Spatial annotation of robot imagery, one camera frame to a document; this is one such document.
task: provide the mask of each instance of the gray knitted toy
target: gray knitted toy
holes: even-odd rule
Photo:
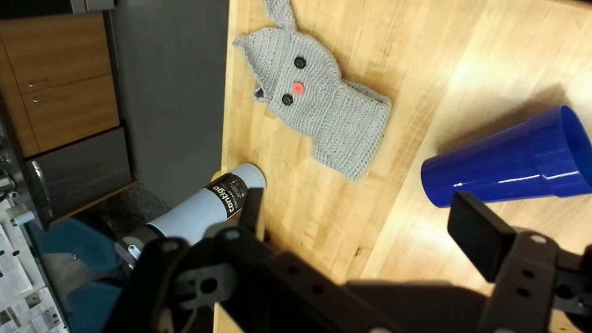
[[[264,5],[279,29],[235,42],[255,75],[255,97],[290,128],[312,138],[314,160],[351,180],[360,178],[384,136],[388,99],[342,82],[331,53],[296,32],[288,0]]]

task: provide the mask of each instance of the blue cup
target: blue cup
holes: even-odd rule
[[[577,116],[560,106],[471,147],[423,162],[421,186],[438,208],[447,208],[458,191],[481,202],[588,195],[590,140]]]

